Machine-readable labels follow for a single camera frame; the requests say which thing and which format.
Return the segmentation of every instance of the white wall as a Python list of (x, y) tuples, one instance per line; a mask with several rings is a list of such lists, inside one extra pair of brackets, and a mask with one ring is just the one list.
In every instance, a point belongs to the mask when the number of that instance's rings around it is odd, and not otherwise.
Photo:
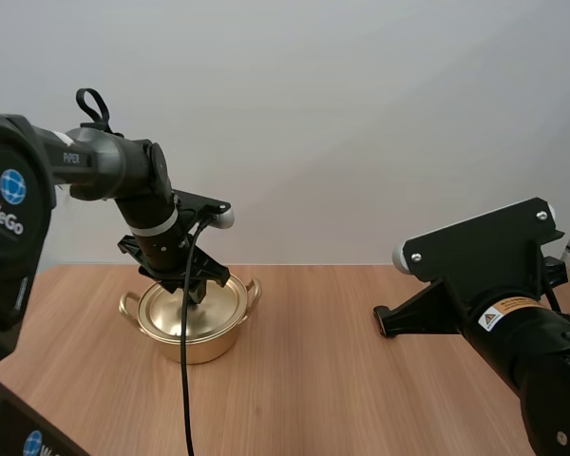
[[(390, 262), (534, 196), (570, 234), (570, 0), (13, 3), (0, 111), (68, 130), (98, 88), (178, 188), (233, 203), (200, 243), (220, 261)], [(113, 202), (67, 200), (45, 261), (126, 261), (124, 234)]]

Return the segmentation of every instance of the pot handle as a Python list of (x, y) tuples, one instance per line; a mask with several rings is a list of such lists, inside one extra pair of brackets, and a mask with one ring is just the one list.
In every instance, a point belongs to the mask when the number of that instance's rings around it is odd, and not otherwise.
[(245, 288), (247, 288), (248, 302), (249, 294), (253, 293), (253, 297), (251, 298), (251, 302), (247, 304), (247, 310), (245, 311), (245, 315), (241, 318), (240, 323), (247, 321), (247, 318), (249, 318), (249, 316), (254, 312), (259, 299), (262, 297), (262, 282), (255, 277), (252, 277), (251, 282), (249, 282)]
[(140, 326), (140, 323), (137, 321), (137, 318), (126, 308), (126, 303), (131, 300), (140, 304), (140, 297), (138, 294), (133, 292), (126, 292), (121, 296), (121, 302), (118, 305), (118, 312), (121, 313), (122, 316), (126, 318), (126, 321), (131, 323), (137, 330), (140, 330), (143, 333), (143, 329)]

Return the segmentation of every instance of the blue globe logo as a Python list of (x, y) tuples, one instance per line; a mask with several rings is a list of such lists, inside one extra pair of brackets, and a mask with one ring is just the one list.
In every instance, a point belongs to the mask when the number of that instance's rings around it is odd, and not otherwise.
[(23, 445), (23, 456), (38, 456), (40, 448), (42, 448), (42, 433), (34, 430)]
[(7, 169), (0, 176), (0, 193), (9, 204), (19, 204), (26, 198), (26, 181), (16, 169)]

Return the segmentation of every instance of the black cable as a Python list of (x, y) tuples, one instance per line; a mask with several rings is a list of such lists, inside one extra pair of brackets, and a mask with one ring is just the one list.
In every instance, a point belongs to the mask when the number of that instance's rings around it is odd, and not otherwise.
[(188, 456), (194, 456), (192, 447), (192, 428), (190, 427), (190, 398), (188, 395), (188, 371), (186, 369), (186, 317), (188, 314), (188, 289), (190, 287), (190, 275), (192, 274), (192, 258), (194, 257), (194, 247), (197, 244), (200, 233), (204, 230), (212, 219), (199, 223), (197, 231), (195, 231), (190, 241), (190, 250), (188, 251), (188, 259), (186, 260), (186, 277), (183, 280), (183, 302), (181, 303), (181, 331), (180, 331), (180, 358), (181, 358), (181, 388), (183, 390), (183, 422), (186, 431), (186, 447)]

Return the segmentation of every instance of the wooden table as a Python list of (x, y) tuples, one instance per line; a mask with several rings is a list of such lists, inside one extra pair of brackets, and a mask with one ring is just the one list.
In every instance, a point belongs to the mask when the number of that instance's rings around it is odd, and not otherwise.
[[(264, 296), (237, 345), (189, 368), (199, 456), (531, 455), (519, 401), (461, 336), (384, 339), (374, 305), (423, 284), (389, 266), (233, 267)], [(185, 454), (180, 366), (117, 312), (150, 281), (60, 266), (34, 285), (0, 380), (92, 455)], [(570, 284), (559, 287), (570, 312)]]

